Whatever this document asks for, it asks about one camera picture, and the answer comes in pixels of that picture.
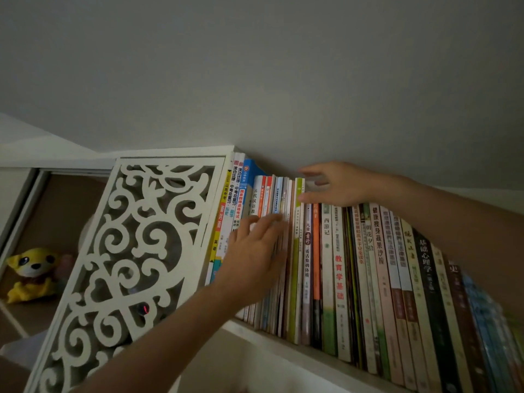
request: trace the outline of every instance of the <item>scroll pattern cutout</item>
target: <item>scroll pattern cutout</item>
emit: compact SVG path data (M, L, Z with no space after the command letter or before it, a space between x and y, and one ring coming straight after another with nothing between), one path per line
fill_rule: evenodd
M214 172L176 160L121 165L73 294L62 298L41 393L69 391L176 308Z

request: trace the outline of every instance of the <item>forearm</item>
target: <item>forearm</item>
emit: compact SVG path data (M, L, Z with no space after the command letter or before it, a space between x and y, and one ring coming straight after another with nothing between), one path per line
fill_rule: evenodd
M524 318L522 215L402 177L383 177L375 192L377 203L413 225L507 310Z
M76 392L168 391L198 350L237 310L213 284L202 288Z

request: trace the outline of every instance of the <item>plush toy ear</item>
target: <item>plush toy ear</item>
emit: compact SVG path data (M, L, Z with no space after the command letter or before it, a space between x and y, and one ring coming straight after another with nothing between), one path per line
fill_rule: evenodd
M7 258L7 264L10 266L11 269L16 270L19 260L20 260L20 255L10 256L9 258Z

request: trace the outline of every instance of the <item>row of books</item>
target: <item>row of books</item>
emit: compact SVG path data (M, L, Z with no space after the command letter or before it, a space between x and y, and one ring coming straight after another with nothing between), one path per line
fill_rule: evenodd
M378 204L298 202L307 184L235 155L206 283L242 216L280 212L290 222L276 248L288 253L278 283L239 319L411 390L523 391L518 330L458 265Z

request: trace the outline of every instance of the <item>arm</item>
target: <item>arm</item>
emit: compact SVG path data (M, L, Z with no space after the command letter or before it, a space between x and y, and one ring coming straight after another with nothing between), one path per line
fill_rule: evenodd
M89 377L76 393L167 392L195 354L243 307L261 300L278 279L285 251L272 257L287 223L273 214L242 219L229 238L215 281ZM257 222L250 232L250 224Z
M300 200L344 206L375 202L389 208L524 320L524 216L342 162L312 165L302 172L323 175L317 184L330 187L305 193Z

